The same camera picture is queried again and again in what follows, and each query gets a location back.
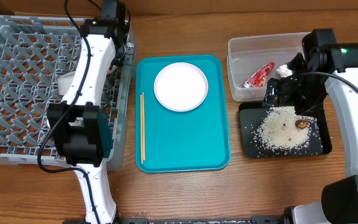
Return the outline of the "white tissue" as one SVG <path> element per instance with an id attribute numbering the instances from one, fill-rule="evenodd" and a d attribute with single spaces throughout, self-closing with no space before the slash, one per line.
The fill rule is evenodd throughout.
<path id="1" fill-rule="evenodd" d="M 279 66 L 276 69 L 276 72 L 280 75 L 281 78 L 293 75 L 293 70 L 289 69 L 287 64 Z"/>

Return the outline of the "brown food scrap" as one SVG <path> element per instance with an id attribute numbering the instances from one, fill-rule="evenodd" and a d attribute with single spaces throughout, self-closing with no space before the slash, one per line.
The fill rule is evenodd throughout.
<path id="1" fill-rule="evenodd" d="M 305 129 L 309 126 L 309 121 L 306 119 L 299 119 L 295 121 L 295 126 L 298 129 Z"/>

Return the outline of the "red snack wrapper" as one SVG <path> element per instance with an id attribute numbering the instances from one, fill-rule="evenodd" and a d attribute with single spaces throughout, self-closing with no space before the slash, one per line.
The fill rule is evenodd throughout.
<path id="1" fill-rule="evenodd" d="M 244 88 L 262 87 L 274 66 L 274 61 L 265 64 L 262 68 L 256 71 L 247 81 L 244 82 Z"/>

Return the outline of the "white rice pile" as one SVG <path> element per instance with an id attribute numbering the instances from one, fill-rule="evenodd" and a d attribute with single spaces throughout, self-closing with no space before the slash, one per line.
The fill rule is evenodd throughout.
<path id="1" fill-rule="evenodd" d="M 295 121 L 306 119 L 309 126 L 298 129 Z M 302 155 L 309 153 L 309 147 L 320 144 L 317 119 L 295 114 L 292 106 L 274 107 L 267 110 L 260 125 L 251 132 L 250 141 L 259 150 L 258 156 L 287 156 L 291 153 Z"/>

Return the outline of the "grey small bowl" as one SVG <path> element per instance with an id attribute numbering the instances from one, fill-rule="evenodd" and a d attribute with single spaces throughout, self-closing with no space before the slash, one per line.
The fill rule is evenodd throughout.
<path id="1" fill-rule="evenodd" d="M 73 78 L 75 76 L 75 71 L 72 72 L 68 72 L 64 75 L 61 75 L 58 80 L 57 80 L 57 84 L 58 84 L 58 94 L 61 96 L 64 96 L 68 90 L 71 87 L 71 84 L 73 82 Z"/>

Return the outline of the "large white plate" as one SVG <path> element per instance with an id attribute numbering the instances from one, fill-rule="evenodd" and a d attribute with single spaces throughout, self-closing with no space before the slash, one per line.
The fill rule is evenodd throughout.
<path id="1" fill-rule="evenodd" d="M 208 88 L 203 71 L 186 62 L 167 65 L 159 71 L 154 81 L 154 94 L 158 102 L 176 112 L 199 107 L 208 94 Z"/>

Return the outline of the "pink bowl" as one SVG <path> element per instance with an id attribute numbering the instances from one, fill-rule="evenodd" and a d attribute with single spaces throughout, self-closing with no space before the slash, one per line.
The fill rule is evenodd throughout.
<path id="1" fill-rule="evenodd" d="M 110 69 L 108 70 L 107 74 L 110 74 L 110 73 L 115 72 L 116 69 L 117 69 L 117 67 L 116 67 L 115 65 L 113 65 L 112 68 L 110 68 Z"/>

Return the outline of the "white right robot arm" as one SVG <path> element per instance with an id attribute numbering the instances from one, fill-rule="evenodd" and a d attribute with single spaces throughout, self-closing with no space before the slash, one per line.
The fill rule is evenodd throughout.
<path id="1" fill-rule="evenodd" d="M 325 186 L 315 202 L 286 209 L 289 223 L 358 223 L 358 43 L 339 44 L 332 29 L 303 37 L 304 62 L 293 75 L 267 82 L 264 106 L 311 111 L 330 96 L 346 156 L 344 179 Z"/>

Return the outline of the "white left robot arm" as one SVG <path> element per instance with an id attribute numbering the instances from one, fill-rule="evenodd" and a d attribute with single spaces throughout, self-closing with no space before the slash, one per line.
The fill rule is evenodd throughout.
<path id="1" fill-rule="evenodd" d="M 80 183 L 86 223 L 119 223 L 108 172 L 122 166 L 127 99 L 134 74 L 131 14 L 120 1 L 104 1 L 101 15 L 78 26 L 81 49 L 61 102 L 47 107 L 52 140 Z"/>

